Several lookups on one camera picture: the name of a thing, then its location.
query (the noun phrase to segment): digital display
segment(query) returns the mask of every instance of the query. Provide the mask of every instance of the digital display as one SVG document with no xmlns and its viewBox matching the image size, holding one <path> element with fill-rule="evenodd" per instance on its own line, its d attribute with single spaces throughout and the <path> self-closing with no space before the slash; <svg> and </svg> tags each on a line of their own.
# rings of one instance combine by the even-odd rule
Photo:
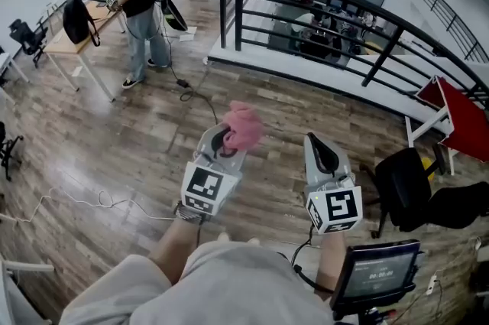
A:
<svg viewBox="0 0 489 325">
<path fill-rule="evenodd" d="M 365 297 L 403 287 L 413 253 L 355 262 L 344 297 Z"/>
</svg>

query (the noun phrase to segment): white cable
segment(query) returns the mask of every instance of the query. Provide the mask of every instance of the white cable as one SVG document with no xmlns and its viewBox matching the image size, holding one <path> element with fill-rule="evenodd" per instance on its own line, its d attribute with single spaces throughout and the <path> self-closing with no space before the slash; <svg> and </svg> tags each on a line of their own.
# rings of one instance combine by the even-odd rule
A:
<svg viewBox="0 0 489 325">
<path fill-rule="evenodd" d="M 470 241 L 472 240 L 473 238 L 469 238 L 468 241 L 465 243 L 464 247 L 462 248 L 462 250 L 460 251 L 460 253 L 458 254 L 457 257 L 455 257 L 453 260 L 451 260 L 444 268 L 441 268 L 441 269 L 437 269 L 435 271 L 435 273 L 433 274 L 433 276 L 435 276 L 438 272 L 442 272 L 448 268 L 450 268 L 450 265 L 452 265 L 454 262 L 456 262 L 464 253 L 465 253 L 465 248 L 467 247 L 467 245 L 470 243 Z M 479 237 L 476 237 L 475 238 L 476 242 L 480 242 L 481 239 Z"/>
<path fill-rule="evenodd" d="M 49 192 L 48 192 L 49 195 L 42 196 L 40 198 L 39 203 L 34 208 L 34 212 L 32 213 L 32 216 L 31 216 L 30 219 L 22 219 L 22 218 L 18 218 L 18 217 L 14 217 L 14 219 L 16 219 L 18 222 L 22 222 L 22 223 L 31 223 L 32 222 L 32 219 L 36 216 L 36 213 L 39 210 L 39 207 L 42 204 L 42 202 L 43 202 L 44 199 L 50 199 L 52 201 L 56 201 L 55 199 L 53 199 L 53 197 L 51 197 L 51 192 L 53 190 L 58 190 L 58 189 L 55 188 L 55 187 L 52 187 L 51 189 L 49 189 Z M 109 193 L 105 192 L 104 190 L 100 190 L 99 191 L 99 195 L 97 196 L 97 204 L 91 204 L 91 203 L 88 203 L 88 202 L 83 201 L 83 200 L 77 200 L 74 197 L 72 197 L 69 193 L 67 193 L 65 190 L 63 190 L 63 193 L 66 194 L 75 203 L 86 204 L 87 206 L 90 206 L 92 208 L 101 207 L 101 208 L 110 209 L 110 208 L 112 208 L 114 206 L 117 206 L 117 205 L 119 205 L 121 203 L 129 202 L 129 203 L 133 203 L 136 206 L 138 206 L 139 209 L 141 211 L 143 211 L 144 215 L 146 215 L 150 219 L 155 219 L 155 220 L 175 220 L 175 218 L 166 218 L 166 217 L 159 217 L 159 216 L 151 216 L 151 215 L 148 215 L 147 212 L 143 209 L 142 206 L 140 206 L 138 203 L 136 203 L 134 200 L 131 200 L 131 199 L 123 199 L 123 200 L 119 200 L 117 202 L 114 202 L 114 199 L 112 198 L 112 196 Z M 102 204 L 102 201 L 100 200 L 100 196 L 102 195 L 102 193 L 105 193 L 108 196 L 108 198 L 110 199 L 110 203 L 109 204 Z"/>
</svg>

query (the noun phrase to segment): black office chair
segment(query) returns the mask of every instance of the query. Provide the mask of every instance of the black office chair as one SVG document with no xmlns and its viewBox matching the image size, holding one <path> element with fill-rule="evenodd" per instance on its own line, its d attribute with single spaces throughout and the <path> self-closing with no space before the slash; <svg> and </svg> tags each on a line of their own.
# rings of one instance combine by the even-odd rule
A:
<svg viewBox="0 0 489 325">
<path fill-rule="evenodd" d="M 17 163 L 22 164 L 22 161 L 17 158 L 12 157 L 12 150 L 14 149 L 17 141 L 24 140 L 24 136 L 17 136 L 15 140 L 5 140 L 5 124 L 0 122 L 0 158 L 2 159 L 2 167 L 5 168 L 5 177 L 7 180 L 11 181 L 12 179 L 8 175 L 8 161 L 13 158 Z"/>
<path fill-rule="evenodd" d="M 28 56 L 33 56 L 34 66 L 37 68 L 37 62 L 44 52 L 44 38 L 46 38 L 47 28 L 43 26 L 42 18 L 39 19 L 39 31 L 34 33 L 27 23 L 16 19 L 10 28 L 10 38 L 17 41 L 22 46 L 22 51 Z"/>
<path fill-rule="evenodd" d="M 445 162 L 438 145 L 433 147 L 436 161 L 427 170 L 415 148 L 406 148 L 383 160 L 375 168 L 375 174 L 362 164 L 379 193 L 377 200 L 366 206 L 381 204 L 379 230 L 372 238 L 379 238 L 384 229 L 387 214 L 400 231 L 411 232 L 423 224 L 432 223 L 450 229 L 463 229 L 478 216 L 487 215 L 489 208 L 489 184 L 480 182 L 469 187 L 453 187 L 438 190 L 433 196 L 428 176 L 437 169 L 445 173 Z"/>
</svg>

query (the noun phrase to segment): light blue jeans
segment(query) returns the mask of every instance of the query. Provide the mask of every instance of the light blue jeans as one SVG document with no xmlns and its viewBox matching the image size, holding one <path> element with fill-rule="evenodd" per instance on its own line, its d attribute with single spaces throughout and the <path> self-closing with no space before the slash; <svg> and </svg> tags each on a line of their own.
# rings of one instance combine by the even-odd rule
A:
<svg viewBox="0 0 489 325">
<path fill-rule="evenodd" d="M 153 16 L 154 6 L 128 18 L 129 50 L 131 52 L 131 71 L 133 80 L 143 80 L 144 70 L 147 66 L 146 50 L 144 42 L 150 41 L 151 59 L 158 67 L 168 67 L 170 65 L 170 55 L 168 54 L 167 44 L 162 35 L 162 30 L 158 31 Z"/>
</svg>

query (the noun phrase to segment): pink cloth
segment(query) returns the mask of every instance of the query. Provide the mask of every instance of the pink cloth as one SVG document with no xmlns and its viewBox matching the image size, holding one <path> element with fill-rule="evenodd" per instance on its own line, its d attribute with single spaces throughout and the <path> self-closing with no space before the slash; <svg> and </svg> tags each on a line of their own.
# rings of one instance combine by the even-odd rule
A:
<svg viewBox="0 0 489 325">
<path fill-rule="evenodd" d="M 231 127 L 224 137 L 227 149 L 247 151 L 255 146 L 263 135 L 263 123 L 253 107 L 240 101 L 232 101 L 231 111 L 224 115 L 222 122 Z"/>
</svg>

